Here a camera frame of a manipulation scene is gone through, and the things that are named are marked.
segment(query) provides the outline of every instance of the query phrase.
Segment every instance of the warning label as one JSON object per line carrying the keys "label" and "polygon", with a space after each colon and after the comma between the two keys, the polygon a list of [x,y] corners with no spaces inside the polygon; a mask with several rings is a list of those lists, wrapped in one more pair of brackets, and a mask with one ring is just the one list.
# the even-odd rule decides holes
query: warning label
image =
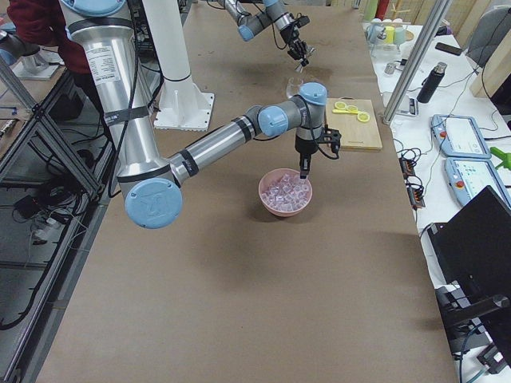
{"label": "warning label", "polygon": [[121,79],[111,46],[87,50],[85,54],[96,85]]}

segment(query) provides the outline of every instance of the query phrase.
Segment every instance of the ice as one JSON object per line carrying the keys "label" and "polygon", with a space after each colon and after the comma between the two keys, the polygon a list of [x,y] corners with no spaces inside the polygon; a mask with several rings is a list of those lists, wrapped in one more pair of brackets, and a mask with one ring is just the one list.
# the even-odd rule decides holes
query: ice
{"label": "ice", "polygon": [[309,199],[311,187],[299,175],[284,173],[261,194],[261,199],[272,209],[283,212],[303,208]]}

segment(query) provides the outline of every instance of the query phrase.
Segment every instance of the black water bottle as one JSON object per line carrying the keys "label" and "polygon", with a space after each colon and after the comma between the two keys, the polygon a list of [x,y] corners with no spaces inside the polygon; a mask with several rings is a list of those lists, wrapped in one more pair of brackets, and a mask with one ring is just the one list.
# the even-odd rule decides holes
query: black water bottle
{"label": "black water bottle", "polygon": [[422,83],[421,92],[417,96],[417,101],[426,104],[430,102],[431,97],[435,90],[437,90],[438,84],[446,74],[447,64],[445,62],[439,62],[437,66],[433,68],[428,78]]}

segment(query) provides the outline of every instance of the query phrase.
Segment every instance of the blue and white device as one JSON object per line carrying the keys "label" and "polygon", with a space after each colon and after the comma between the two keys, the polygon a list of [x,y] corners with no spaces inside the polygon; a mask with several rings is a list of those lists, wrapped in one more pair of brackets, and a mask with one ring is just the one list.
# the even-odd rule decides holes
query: blue and white device
{"label": "blue and white device", "polygon": [[492,156],[473,117],[435,114],[431,130],[448,157],[488,160]]}
{"label": "blue and white device", "polygon": [[489,185],[511,207],[511,198],[490,160],[450,157],[445,166],[449,185],[462,206]]}

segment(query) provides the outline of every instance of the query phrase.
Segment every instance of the person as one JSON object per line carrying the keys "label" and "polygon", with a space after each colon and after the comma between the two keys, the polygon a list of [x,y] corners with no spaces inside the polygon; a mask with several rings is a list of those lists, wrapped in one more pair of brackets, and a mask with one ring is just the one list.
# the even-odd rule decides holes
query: person
{"label": "person", "polygon": [[23,40],[43,46],[56,46],[74,84],[83,90],[100,113],[105,135],[109,129],[103,118],[103,107],[81,45],[68,39],[64,14],[58,0],[10,0],[7,7],[16,34]]}

